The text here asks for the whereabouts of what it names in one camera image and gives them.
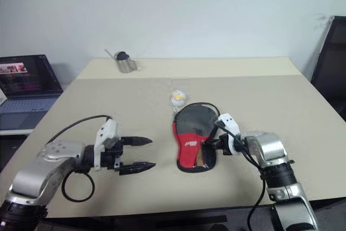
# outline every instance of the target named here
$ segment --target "beige table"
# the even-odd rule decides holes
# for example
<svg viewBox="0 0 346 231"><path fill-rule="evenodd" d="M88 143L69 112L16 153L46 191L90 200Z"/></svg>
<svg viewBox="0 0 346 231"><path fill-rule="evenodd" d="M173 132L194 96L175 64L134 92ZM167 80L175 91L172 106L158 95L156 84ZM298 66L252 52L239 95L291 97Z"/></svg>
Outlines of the beige table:
<svg viewBox="0 0 346 231"><path fill-rule="evenodd" d="M72 203L60 190L48 206L50 217L127 215L202 208L249 206L261 192L257 170L240 156L222 156L205 173L176 167L170 94L181 89L190 102L211 102L230 113L241 132L272 131L282 139L296 177L311 200L346 196L346 123L287 58L235 60L140 60L142 71L120 74L114 61L93 60L67 88L0 174L0 196L15 174L63 127L80 118L110 114L123 135L153 143L126 147L122 160L156 162L140 174L118 176L91 171L92 199ZM62 138L93 144L103 120L84 122ZM88 195L79 175L67 182L72 197ZM267 194L263 203L270 203Z"/></svg>

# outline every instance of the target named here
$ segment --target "white wall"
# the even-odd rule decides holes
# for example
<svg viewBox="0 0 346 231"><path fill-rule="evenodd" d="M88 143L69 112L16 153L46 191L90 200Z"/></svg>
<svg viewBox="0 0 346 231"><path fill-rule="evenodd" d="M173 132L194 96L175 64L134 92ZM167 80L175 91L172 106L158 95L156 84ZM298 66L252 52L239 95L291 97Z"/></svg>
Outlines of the white wall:
<svg viewBox="0 0 346 231"><path fill-rule="evenodd" d="M0 55L47 54L62 83L95 57L289 56L307 77L345 0L0 0Z"/></svg>

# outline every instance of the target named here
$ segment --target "laptop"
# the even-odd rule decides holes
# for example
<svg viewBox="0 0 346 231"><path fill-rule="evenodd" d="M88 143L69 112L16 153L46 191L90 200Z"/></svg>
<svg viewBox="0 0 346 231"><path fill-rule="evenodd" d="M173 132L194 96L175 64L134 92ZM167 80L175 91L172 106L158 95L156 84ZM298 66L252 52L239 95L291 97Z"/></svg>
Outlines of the laptop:
<svg viewBox="0 0 346 231"><path fill-rule="evenodd" d="M33 129L63 92L45 55L0 58L0 130Z"/></svg>

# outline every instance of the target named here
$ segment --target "tabletop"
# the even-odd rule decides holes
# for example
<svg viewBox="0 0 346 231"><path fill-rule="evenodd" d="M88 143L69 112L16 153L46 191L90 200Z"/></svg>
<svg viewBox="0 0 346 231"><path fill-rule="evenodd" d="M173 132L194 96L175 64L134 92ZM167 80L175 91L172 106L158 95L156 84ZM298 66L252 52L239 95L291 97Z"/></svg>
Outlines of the tabletop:
<svg viewBox="0 0 346 231"><path fill-rule="evenodd" d="M87 202L73 203L64 199L59 189L48 205L48 217L130 215L254 204L262 182L257 169L241 156L223 156L217 151L215 168L204 173L184 173L177 168L178 146L172 132L170 103L175 89L186 92L191 103L210 102L221 113L230 113L242 133L276 133L289 158L296 162L292 167L310 200L346 196L346 182L340 177L345 166L346 136L342 133L346 132L346 123L287 58L262 60L263 63L255 59L202 61L209 64L206 68L194 61L199 64L199 74L189 73L188 69L195 66L188 65L189 61L141 60L142 70L132 72L132 77L132 73L120 74L111 59L93 60L2 171L0 199L5 198L16 173L50 137L80 118L109 114L121 124L124 136L153 140L143 147L125 147L122 161L149 161L156 166L125 176L112 170L92 170L94 196ZM177 64L184 69L173 76L174 68L179 69ZM207 72L211 68L219 68L220 73ZM103 122L84 122L61 139L93 144ZM67 181L66 190L81 199L91 187L85 177L74 174ZM271 203L267 195L262 203Z"/></svg>

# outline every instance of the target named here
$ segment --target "desk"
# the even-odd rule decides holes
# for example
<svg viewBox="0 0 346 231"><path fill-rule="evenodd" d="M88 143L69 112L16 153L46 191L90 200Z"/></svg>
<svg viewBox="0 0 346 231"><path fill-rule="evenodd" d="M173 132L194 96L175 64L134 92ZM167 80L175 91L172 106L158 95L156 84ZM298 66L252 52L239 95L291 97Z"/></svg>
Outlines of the desk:
<svg viewBox="0 0 346 231"><path fill-rule="evenodd" d="M141 60L142 71L120 74L111 59L92 60L61 95L0 174L0 198L16 173L59 130L80 118L110 114L123 135L154 142L125 147L122 161L151 161L140 174L118 176L111 170L91 171L96 191L84 203L65 200L60 192L48 205L48 217L128 215L254 204L262 182L241 156L222 156L205 173L184 173L176 166L177 144L170 94L181 89L190 102L211 102L230 113L241 132L278 134L293 169L311 200L346 196L344 155L346 123L287 58L235 60ZM104 121L84 122L61 138L93 144ZM66 184L70 196L90 192L83 176ZM267 194L263 202L271 203Z"/></svg>

